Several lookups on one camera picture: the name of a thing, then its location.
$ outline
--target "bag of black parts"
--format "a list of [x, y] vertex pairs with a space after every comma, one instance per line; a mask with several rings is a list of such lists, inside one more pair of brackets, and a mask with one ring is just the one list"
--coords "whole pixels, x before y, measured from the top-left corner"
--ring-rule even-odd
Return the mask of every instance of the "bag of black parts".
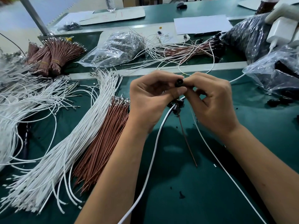
[[222, 35], [222, 42], [243, 52], [248, 64], [254, 63], [269, 52], [270, 44], [266, 40], [271, 25], [265, 24], [268, 14], [251, 16], [236, 24]]
[[84, 67], [112, 67], [131, 61], [143, 49], [143, 37], [133, 32], [115, 32], [77, 63]]
[[243, 69], [267, 93], [299, 100], [299, 49], [282, 46]]

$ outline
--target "cardboard box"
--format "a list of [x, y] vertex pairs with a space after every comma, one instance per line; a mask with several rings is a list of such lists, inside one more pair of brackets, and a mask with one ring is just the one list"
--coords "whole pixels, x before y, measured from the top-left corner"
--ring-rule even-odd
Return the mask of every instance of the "cardboard box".
[[123, 7], [135, 7], [136, 1], [135, 0], [123, 0]]

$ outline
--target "bag of terminals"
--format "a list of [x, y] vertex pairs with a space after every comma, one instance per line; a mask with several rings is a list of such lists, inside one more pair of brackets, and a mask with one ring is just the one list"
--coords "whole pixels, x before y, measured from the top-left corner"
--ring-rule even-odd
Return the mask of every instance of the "bag of terminals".
[[77, 63], [84, 67], [112, 67], [131, 61], [144, 49], [144, 39], [133, 32], [112, 33]]
[[265, 23], [268, 14], [254, 15], [236, 24], [222, 35], [222, 42], [243, 52], [248, 64], [254, 63], [269, 52], [266, 39], [271, 25]]

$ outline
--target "white paper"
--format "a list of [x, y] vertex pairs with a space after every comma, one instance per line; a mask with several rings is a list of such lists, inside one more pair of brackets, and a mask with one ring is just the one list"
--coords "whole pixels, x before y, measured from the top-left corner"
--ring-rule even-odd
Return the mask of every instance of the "white paper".
[[[274, 8], [279, 7], [283, 3], [292, 5], [292, 4], [299, 3], [299, 0], [279, 0], [279, 2], [275, 5]], [[260, 4], [261, 4], [261, 0], [243, 0], [238, 3], [238, 5], [252, 10], [257, 10]]]
[[174, 19], [174, 25], [177, 35], [213, 31], [227, 32], [233, 27], [226, 15], [176, 18]]
[[71, 22], [80, 24], [80, 20], [83, 20], [87, 17], [91, 17], [94, 11], [83, 11], [83, 12], [70, 12], [65, 17], [63, 17], [56, 25], [56, 28], [60, 28], [66, 24], [70, 24]]
[[143, 7], [133, 7], [119, 9], [114, 12], [100, 12], [95, 13], [91, 17], [86, 17], [80, 21], [80, 25], [90, 25], [96, 23], [106, 23], [120, 20], [130, 20], [145, 16]]

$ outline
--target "water bottle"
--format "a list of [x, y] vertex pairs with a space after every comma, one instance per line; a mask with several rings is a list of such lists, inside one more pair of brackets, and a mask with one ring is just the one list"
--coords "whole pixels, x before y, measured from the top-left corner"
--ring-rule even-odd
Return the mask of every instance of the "water bottle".
[[107, 5], [107, 10], [110, 12], [115, 11], [114, 0], [105, 0], [105, 1], [106, 1], [106, 5]]

